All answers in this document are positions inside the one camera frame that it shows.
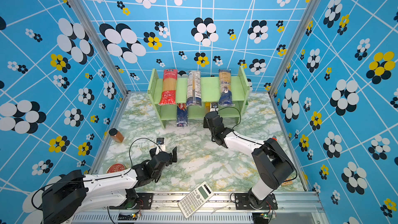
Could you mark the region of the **yellow blue spaghetti bag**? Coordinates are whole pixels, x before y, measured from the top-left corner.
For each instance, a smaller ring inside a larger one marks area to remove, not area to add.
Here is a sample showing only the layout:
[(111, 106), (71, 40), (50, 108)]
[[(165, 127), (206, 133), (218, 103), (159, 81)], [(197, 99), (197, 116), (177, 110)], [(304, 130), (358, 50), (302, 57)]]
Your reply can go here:
[(220, 81), (220, 99), (218, 105), (223, 107), (234, 106), (232, 100), (232, 91), (231, 91), (231, 81), (232, 81), (231, 71), (227, 69), (220, 69), (219, 81)]

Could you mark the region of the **clear grey spaghetti bag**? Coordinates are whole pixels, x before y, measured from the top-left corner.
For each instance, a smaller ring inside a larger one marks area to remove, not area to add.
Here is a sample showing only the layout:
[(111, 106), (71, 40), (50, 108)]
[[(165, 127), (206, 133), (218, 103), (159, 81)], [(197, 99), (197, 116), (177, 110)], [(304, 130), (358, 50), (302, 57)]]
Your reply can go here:
[(187, 86), (187, 107), (202, 106), (201, 72), (190, 71)]

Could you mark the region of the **blue Barilla pasta box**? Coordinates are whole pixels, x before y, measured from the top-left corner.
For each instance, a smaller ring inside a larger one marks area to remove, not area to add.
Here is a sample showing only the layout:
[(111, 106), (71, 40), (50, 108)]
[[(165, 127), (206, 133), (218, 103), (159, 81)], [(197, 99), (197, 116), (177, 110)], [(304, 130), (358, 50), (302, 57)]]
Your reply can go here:
[(188, 108), (186, 103), (177, 104), (177, 127), (188, 126)]

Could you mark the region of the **red spaghetti bag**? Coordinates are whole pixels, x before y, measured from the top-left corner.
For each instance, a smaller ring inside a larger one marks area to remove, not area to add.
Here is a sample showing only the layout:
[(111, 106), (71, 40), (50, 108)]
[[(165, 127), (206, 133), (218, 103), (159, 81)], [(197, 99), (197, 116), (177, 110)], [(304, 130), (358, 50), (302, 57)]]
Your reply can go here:
[(165, 69), (163, 74), (162, 94), (159, 105), (175, 105), (177, 90), (177, 69)]

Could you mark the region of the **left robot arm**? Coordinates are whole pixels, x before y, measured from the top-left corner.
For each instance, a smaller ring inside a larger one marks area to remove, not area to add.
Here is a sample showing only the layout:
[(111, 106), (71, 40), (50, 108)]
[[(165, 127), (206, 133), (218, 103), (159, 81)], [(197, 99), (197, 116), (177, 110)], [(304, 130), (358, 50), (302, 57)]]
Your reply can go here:
[(36, 192), (41, 197), (37, 224), (62, 224), (80, 212), (117, 207), (131, 198), (138, 187), (160, 179), (165, 167), (177, 162), (177, 148), (161, 151), (140, 164), (120, 172), (83, 175), (75, 170)]

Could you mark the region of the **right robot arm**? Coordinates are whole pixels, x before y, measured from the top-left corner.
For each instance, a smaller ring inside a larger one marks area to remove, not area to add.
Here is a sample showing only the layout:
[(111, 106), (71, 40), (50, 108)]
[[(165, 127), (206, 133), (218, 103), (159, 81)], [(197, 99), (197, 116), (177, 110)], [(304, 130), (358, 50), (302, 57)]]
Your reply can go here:
[(292, 173), (296, 173), (294, 164), (275, 138), (258, 141), (237, 134), (224, 126), (217, 111), (205, 115), (204, 127), (210, 130), (211, 140), (217, 145), (253, 158), (260, 175), (259, 181), (248, 191), (248, 200), (253, 208), (262, 207), (266, 198), (287, 182)]

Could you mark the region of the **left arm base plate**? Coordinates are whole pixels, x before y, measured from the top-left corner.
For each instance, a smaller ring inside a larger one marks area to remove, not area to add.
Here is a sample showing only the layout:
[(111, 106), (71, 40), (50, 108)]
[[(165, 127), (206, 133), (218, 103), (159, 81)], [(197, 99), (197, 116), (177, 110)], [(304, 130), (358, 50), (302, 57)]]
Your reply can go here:
[(110, 206), (109, 209), (119, 210), (148, 210), (151, 209), (153, 193), (133, 193), (127, 194), (126, 200), (119, 206)]

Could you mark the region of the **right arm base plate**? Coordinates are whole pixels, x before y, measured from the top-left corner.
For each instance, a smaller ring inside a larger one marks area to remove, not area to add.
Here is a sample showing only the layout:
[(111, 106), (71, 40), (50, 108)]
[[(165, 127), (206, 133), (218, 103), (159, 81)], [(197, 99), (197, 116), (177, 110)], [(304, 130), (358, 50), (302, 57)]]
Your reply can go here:
[(274, 194), (268, 195), (263, 200), (257, 200), (254, 195), (249, 193), (234, 193), (233, 203), (237, 210), (253, 210), (253, 211), (272, 211), (278, 210), (278, 204)]

